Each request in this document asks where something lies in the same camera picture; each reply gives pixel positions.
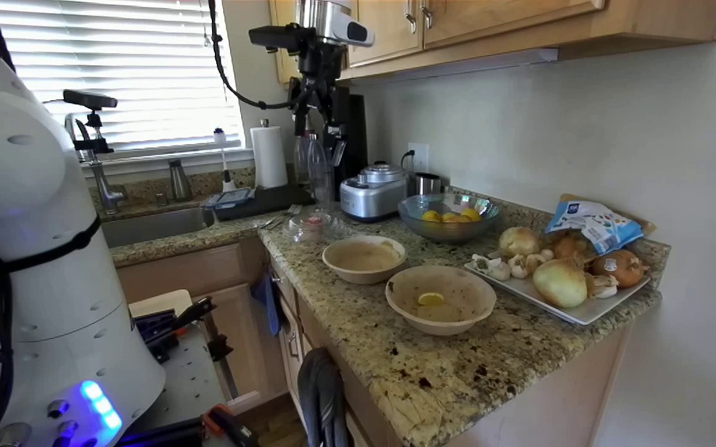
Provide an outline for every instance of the cabinet handle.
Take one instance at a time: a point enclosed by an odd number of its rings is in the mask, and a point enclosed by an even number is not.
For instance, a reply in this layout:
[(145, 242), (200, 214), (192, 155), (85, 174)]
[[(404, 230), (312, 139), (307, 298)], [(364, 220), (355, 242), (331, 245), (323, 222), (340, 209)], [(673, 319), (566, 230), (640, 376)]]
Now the cabinet handle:
[(412, 0), (406, 0), (406, 21), (407, 21), (407, 32), (415, 35), (415, 12), (412, 12)]
[(432, 31), (435, 10), (430, 9), (430, 0), (425, 0), (423, 15), (425, 15), (425, 29)]

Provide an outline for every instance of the faucet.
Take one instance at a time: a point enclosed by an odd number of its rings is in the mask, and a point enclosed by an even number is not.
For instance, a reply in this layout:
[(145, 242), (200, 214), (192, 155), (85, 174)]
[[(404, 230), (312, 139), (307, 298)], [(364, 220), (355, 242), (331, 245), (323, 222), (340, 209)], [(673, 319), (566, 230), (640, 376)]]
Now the faucet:
[(90, 163), (90, 171), (93, 171), (93, 180), (95, 180), (95, 189), (96, 189), (101, 211), (104, 214), (108, 211), (118, 211), (118, 204), (123, 199), (126, 199), (126, 194), (110, 187), (101, 163), (93, 160)]

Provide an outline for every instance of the window blinds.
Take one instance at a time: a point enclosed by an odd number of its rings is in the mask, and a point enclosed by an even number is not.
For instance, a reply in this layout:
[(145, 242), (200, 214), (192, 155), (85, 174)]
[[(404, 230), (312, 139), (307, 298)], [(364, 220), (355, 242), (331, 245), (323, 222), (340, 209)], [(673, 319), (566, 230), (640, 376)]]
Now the window blinds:
[[(62, 89), (118, 98), (101, 112), (114, 150), (205, 150), (216, 128), (242, 144), (239, 106), (211, 61), (206, 0), (0, 0), (0, 29), (17, 78), (58, 119), (88, 112), (60, 106)], [(222, 55), (232, 78), (226, 43)]]

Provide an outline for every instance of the glass bowl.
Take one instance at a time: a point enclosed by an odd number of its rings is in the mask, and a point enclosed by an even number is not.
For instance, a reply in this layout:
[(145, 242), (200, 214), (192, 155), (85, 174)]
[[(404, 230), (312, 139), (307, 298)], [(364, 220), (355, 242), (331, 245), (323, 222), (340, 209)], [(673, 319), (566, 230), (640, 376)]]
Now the glass bowl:
[(491, 233), (500, 209), (476, 194), (407, 197), (399, 207), (404, 223), (430, 242), (466, 245)]

